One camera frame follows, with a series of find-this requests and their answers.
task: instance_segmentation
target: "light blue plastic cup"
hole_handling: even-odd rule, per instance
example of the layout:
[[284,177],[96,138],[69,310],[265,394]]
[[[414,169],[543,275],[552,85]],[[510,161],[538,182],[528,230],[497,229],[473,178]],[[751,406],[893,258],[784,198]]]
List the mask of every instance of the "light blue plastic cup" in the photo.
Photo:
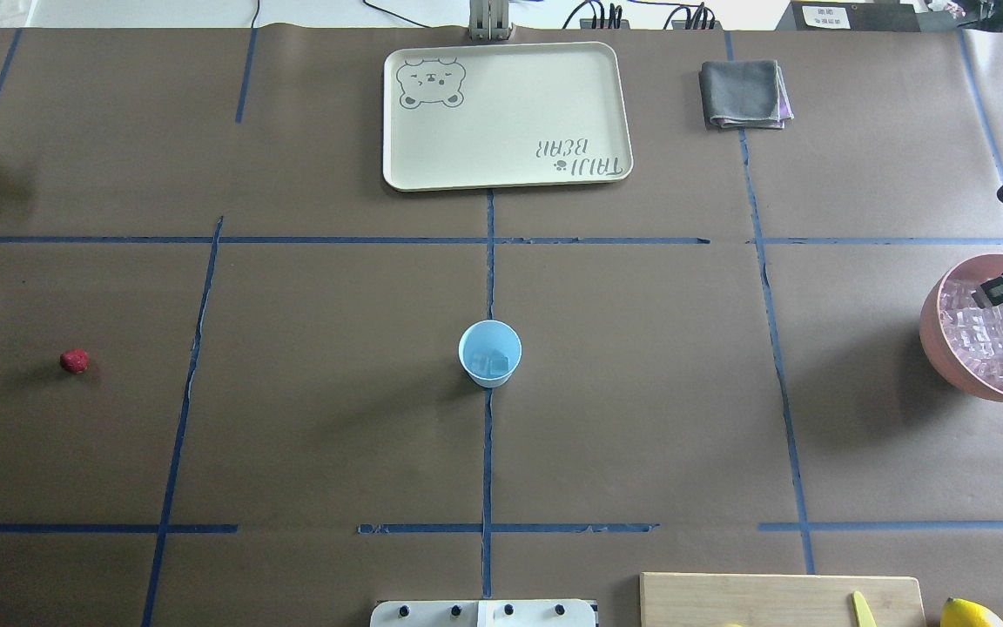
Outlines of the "light blue plastic cup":
[[505,322],[474,322],[458,338],[458,362],[478,385],[497,387],[521,364],[521,338]]

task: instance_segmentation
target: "folded towel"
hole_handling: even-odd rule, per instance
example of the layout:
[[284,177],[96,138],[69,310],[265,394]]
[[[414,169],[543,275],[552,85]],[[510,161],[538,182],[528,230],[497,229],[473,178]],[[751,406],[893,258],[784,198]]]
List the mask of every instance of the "folded towel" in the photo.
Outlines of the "folded towel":
[[699,87],[708,122],[721,128],[783,128],[795,117],[775,60],[704,61]]

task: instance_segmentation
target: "yellow lemon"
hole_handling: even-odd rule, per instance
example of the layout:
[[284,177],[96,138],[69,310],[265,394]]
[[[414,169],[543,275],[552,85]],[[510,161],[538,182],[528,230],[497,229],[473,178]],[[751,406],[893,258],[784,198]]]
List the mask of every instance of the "yellow lemon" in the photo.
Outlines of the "yellow lemon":
[[966,599],[947,599],[939,627],[1003,627],[1003,620],[990,608]]

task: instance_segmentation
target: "yellow knife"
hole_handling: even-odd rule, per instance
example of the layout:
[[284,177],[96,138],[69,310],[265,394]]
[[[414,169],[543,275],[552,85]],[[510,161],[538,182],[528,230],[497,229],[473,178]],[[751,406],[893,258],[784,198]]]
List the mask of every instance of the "yellow knife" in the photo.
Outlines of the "yellow knife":
[[854,591],[854,612],[857,614],[857,627],[877,627],[873,612],[869,609],[869,604],[865,603],[865,596],[859,591]]

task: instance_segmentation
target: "label sticker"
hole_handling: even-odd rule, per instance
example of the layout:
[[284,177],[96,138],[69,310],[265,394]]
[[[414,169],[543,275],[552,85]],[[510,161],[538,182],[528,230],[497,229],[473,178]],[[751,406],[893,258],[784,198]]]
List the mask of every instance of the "label sticker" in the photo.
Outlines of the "label sticker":
[[845,7],[803,7],[803,21],[813,28],[849,29]]

